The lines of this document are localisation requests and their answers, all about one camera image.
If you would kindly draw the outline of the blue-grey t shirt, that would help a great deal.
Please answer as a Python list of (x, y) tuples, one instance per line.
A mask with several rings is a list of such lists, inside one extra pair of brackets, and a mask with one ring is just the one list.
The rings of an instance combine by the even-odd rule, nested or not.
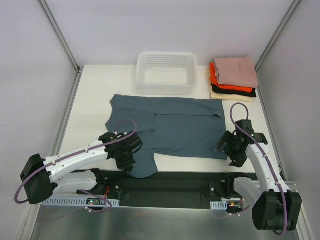
[(137, 126), (143, 142), (133, 155), (136, 164), (129, 171), (134, 178), (158, 172), (155, 154), (226, 160), (215, 146), (226, 132), (223, 102), (180, 97), (114, 95), (110, 100), (108, 131), (129, 132)]

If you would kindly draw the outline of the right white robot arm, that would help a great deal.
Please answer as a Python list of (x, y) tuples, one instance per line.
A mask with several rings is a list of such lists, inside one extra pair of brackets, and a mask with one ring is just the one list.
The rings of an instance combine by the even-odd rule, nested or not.
[(230, 197), (241, 195), (252, 208), (252, 220), (257, 230), (273, 231), (278, 235), (296, 229), (302, 198), (283, 180), (273, 165), (268, 141), (257, 133), (248, 119), (236, 121), (235, 132), (226, 131), (215, 147), (230, 160), (232, 167), (240, 168), (250, 160), (259, 185), (248, 177), (235, 177), (225, 184)]

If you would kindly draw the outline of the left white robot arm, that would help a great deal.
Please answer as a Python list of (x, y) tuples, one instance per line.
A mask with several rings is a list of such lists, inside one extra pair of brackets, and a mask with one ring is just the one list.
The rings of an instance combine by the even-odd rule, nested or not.
[(114, 159), (118, 170), (130, 172), (134, 165), (134, 154), (143, 146), (143, 141), (134, 131), (129, 133), (107, 132), (85, 147), (69, 153), (42, 158), (32, 155), (25, 164), (20, 179), (21, 186), (14, 196), (17, 204), (21, 190), (26, 193), (27, 203), (39, 204), (55, 193), (92, 191), (99, 195), (105, 191), (106, 183), (99, 170), (78, 170), (90, 164)]

